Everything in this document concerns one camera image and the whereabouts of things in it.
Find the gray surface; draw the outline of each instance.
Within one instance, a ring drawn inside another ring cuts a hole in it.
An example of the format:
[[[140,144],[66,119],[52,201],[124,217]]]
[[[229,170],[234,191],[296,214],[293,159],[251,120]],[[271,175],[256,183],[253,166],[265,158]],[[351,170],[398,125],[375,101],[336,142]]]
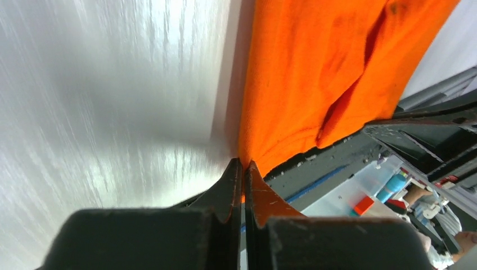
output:
[[[0,0],[0,269],[38,267],[77,209],[168,206],[220,177],[246,74],[240,7]]]
[[[460,0],[434,38],[401,99],[477,65],[477,1]]]

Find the gray wall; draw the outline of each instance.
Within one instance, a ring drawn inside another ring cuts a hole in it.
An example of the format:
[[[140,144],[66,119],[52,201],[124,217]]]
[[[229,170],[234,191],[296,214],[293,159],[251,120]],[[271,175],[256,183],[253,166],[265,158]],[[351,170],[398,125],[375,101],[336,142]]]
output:
[[[0,0],[0,269],[40,266],[78,209],[168,206],[218,179],[246,74],[240,9]]]

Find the orange cloth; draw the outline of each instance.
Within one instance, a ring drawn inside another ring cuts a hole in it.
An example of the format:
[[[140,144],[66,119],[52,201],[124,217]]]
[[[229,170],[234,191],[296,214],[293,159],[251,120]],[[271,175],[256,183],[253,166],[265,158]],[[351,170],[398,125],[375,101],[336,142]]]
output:
[[[390,118],[458,0],[256,0],[239,156],[262,175]]]

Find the blue bottle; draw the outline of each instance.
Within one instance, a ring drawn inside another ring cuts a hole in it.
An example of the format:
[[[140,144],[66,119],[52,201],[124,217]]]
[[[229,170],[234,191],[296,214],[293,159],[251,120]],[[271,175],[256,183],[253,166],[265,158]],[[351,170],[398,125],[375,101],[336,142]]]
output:
[[[376,198],[385,203],[393,194],[399,192],[406,185],[406,178],[402,174],[396,174],[389,179],[382,190],[378,192]]]

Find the orange object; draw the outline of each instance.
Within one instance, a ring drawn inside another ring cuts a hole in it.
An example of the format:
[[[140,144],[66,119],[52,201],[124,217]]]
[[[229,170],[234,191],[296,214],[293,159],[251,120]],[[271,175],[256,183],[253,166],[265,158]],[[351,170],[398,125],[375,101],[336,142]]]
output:
[[[266,175],[387,119],[458,0],[256,0],[239,136]]]
[[[371,206],[373,206],[374,200],[368,196],[364,197],[357,205],[354,206],[353,210],[358,215],[364,215]]]

